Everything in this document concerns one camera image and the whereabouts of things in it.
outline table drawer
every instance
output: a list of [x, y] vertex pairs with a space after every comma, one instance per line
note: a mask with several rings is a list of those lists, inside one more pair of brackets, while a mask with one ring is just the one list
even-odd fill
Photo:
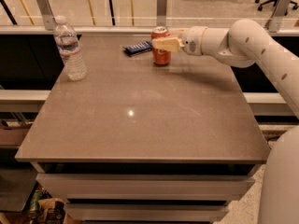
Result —
[[39, 174], [54, 197], [67, 200], [239, 200], [253, 185], [247, 176]]
[[67, 204], [73, 219], [142, 222], [214, 222], [228, 212], [223, 206]]

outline table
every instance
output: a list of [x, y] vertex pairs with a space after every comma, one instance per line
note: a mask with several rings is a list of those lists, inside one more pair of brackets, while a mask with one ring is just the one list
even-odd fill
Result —
[[229, 66], [122, 50], [145, 40], [83, 35], [88, 75], [61, 73], [16, 158], [74, 219], [217, 221], [269, 148]]

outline bottle label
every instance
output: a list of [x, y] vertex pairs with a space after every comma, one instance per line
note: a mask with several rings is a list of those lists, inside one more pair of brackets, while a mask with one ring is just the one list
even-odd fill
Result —
[[76, 37], [61, 35], [55, 37], [57, 48], [61, 56], [70, 56], [79, 52], [80, 47]]

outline floor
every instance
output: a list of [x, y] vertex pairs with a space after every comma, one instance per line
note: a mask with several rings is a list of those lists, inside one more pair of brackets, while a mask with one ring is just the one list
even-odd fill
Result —
[[[17, 23], [22, 26], [32, 26], [29, 17], [33, 18], [35, 25], [43, 25], [36, 0], [24, 0], [30, 11], [30, 16], [25, 11], [20, 0], [5, 0]], [[156, 22], [155, 0], [134, 0], [134, 16], [131, 11], [131, 0], [113, 0], [116, 26], [132, 26], [132, 17], [135, 26], [151, 27]], [[208, 25], [212, 27], [229, 27], [234, 21], [241, 18], [251, 18], [265, 25], [274, 10], [272, 5], [265, 6], [263, 11], [258, 11], [255, 0], [168, 0], [167, 25], [172, 27]], [[91, 6], [87, 0], [50, 0], [54, 15], [64, 14], [74, 26], [111, 27], [111, 17], [108, 0], [91, 0]], [[95, 24], [91, 17], [94, 14]], [[299, 9], [289, 8], [289, 14], [284, 18], [282, 28], [299, 29]], [[11, 21], [5, 11], [0, 7], [0, 27], [11, 26]], [[278, 126], [273, 132], [263, 131], [266, 138], [282, 134], [292, 126]], [[263, 183], [262, 165], [254, 175], [255, 185], [239, 201], [229, 204], [229, 214], [217, 224], [255, 224], [259, 210], [259, 199]], [[18, 215], [9, 214], [7, 218], [11, 223], [26, 223], [26, 215], [18, 218]]]

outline bottle cap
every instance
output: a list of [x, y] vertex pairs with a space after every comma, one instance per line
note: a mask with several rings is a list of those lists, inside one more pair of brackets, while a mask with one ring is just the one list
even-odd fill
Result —
[[56, 16], [55, 17], [55, 21], [56, 21], [56, 23], [58, 23], [58, 24], [65, 24], [66, 23], [66, 18], [65, 18], [65, 16]]

